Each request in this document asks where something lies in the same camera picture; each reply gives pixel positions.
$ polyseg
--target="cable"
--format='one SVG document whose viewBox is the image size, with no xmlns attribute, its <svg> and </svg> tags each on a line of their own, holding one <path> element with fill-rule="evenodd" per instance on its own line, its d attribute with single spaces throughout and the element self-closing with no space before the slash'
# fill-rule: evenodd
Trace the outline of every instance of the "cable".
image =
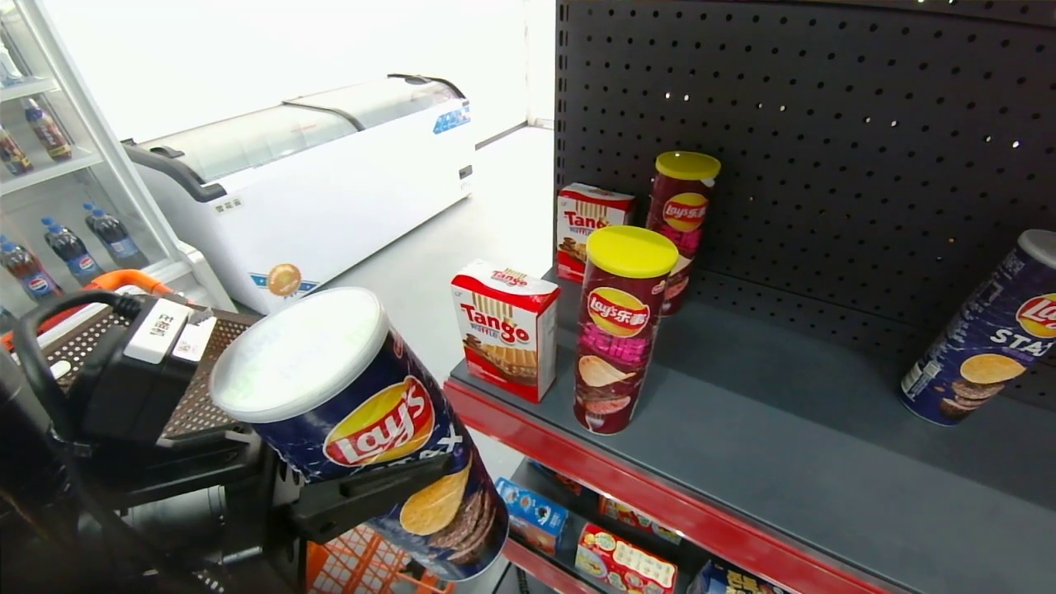
<svg viewBox="0 0 1056 594">
<path fill-rule="evenodd" d="M 67 467 L 67 476 L 81 505 L 100 526 L 113 536 L 119 537 L 130 550 L 130 553 L 142 556 L 155 571 L 190 592 L 208 592 L 215 594 L 218 589 L 207 584 L 193 570 L 182 567 L 168 554 L 150 542 L 144 535 L 118 518 L 112 509 L 103 505 L 97 497 L 97 488 L 91 479 L 80 470 L 80 463 L 75 449 L 77 443 L 77 424 L 71 417 L 65 407 L 65 393 L 52 376 L 51 367 L 44 359 L 37 344 L 37 329 L 52 316 L 60 314 L 78 305 L 103 303 L 110 305 L 114 313 L 127 319 L 135 319 L 143 309 L 143 303 L 134 298 L 106 291 L 80 291 L 60 298 L 53 298 L 34 308 L 23 316 L 15 329 L 15 352 L 22 364 L 22 371 L 29 379 L 30 387 L 40 401 L 40 405 L 52 420 L 52 437 L 59 459 Z M 223 588 L 225 592 L 233 592 L 218 579 L 211 571 L 208 579 Z"/>
</svg>

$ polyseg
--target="white lid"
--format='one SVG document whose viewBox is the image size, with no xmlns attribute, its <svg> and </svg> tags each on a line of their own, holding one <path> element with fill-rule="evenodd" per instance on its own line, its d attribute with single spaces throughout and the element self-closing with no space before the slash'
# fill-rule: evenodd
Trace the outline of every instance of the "white lid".
<svg viewBox="0 0 1056 594">
<path fill-rule="evenodd" d="M 1031 258 L 1050 268 L 1056 268 L 1056 231 L 1030 229 L 1019 236 L 1019 246 L 1031 255 Z"/>
<path fill-rule="evenodd" d="M 358 377 L 388 333 L 381 301 L 365 289 L 309 295 L 227 347 L 209 374 L 212 402 L 246 423 L 303 414 Z"/>
</svg>

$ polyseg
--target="refrigerator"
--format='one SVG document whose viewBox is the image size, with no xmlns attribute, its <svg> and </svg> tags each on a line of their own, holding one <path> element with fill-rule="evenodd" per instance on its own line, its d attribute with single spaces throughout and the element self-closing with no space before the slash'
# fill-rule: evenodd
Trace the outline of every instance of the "refrigerator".
<svg viewBox="0 0 1056 594">
<path fill-rule="evenodd" d="M 90 276 L 137 267 L 195 303 L 233 311 L 203 254 L 182 242 L 165 220 L 41 2 L 0 0 L 0 234 L 7 242 L 0 256 L 4 247 L 24 247 L 64 293 L 90 282 L 86 270 Z M 113 218 L 106 219 L 109 226 L 101 233 L 98 212 L 86 205 Z M 45 218 L 79 238 L 95 267 L 71 257 L 76 242 L 53 249 Z M 16 272 L 0 270 L 0 307 L 15 317 L 35 307 L 34 292 L 41 286 L 38 278 L 26 280 L 24 268 Z"/>
</svg>

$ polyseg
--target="orange handle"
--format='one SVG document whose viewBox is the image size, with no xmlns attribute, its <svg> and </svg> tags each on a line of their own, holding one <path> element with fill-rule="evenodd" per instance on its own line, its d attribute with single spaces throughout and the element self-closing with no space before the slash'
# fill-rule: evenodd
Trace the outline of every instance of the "orange handle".
<svg viewBox="0 0 1056 594">
<path fill-rule="evenodd" d="M 102 291 L 117 291 L 122 286 L 136 286 L 149 295 L 167 295 L 172 293 L 172 290 L 165 285 L 162 281 L 155 279 L 150 275 L 146 275 L 139 271 L 134 271 L 131 268 L 125 268 L 120 271 L 114 271 L 112 273 L 106 273 L 99 275 L 92 282 L 84 286 L 84 291 L 90 291 L 93 289 L 100 289 Z M 81 305 L 80 308 L 74 308 L 72 310 L 67 310 L 61 314 L 52 316 L 48 318 L 37 330 L 38 336 L 48 332 L 49 330 L 55 328 L 62 320 L 69 318 L 75 313 L 79 312 L 81 308 L 87 305 Z M 13 332 L 8 332 L 3 335 L 3 346 L 8 352 L 15 350 L 15 337 Z"/>
</svg>

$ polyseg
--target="soda bottle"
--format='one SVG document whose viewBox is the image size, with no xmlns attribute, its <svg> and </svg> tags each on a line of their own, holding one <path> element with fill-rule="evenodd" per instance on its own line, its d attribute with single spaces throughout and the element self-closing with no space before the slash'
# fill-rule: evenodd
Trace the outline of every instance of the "soda bottle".
<svg viewBox="0 0 1056 594">
<path fill-rule="evenodd" d="M 80 240 L 72 230 L 62 225 L 55 224 L 50 217 L 40 220 L 48 227 L 44 234 L 44 241 L 56 256 L 67 263 L 70 274 L 73 275 L 81 286 L 95 280 L 105 271 L 99 266 L 95 258 L 88 253 L 84 242 Z"/>
<path fill-rule="evenodd" d="M 6 334 L 15 330 L 18 318 L 12 315 L 3 305 L 0 305 L 0 334 Z"/>
<path fill-rule="evenodd" d="M 113 215 L 107 215 L 101 208 L 92 210 L 90 223 L 92 233 L 106 246 L 110 257 L 122 268 L 144 268 L 149 263 L 147 257 L 132 241 L 129 230 Z"/>
<path fill-rule="evenodd" d="M 13 175 L 21 175 L 33 171 L 33 163 L 25 155 L 22 147 L 18 146 L 15 138 L 0 126 L 0 161 Z"/>
<path fill-rule="evenodd" d="M 73 156 L 73 148 L 67 142 L 62 130 L 50 113 L 37 105 L 33 97 L 22 99 L 22 107 L 25 109 L 25 120 L 30 123 L 30 128 L 37 135 L 40 144 L 48 149 L 48 155 L 54 161 L 67 161 Z"/>
<path fill-rule="evenodd" d="M 52 295 L 62 295 L 62 289 L 44 271 L 36 256 L 3 236 L 0 239 L 3 240 L 0 243 L 0 265 L 18 279 L 31 299 L 39 303 Z"/>
</svg>

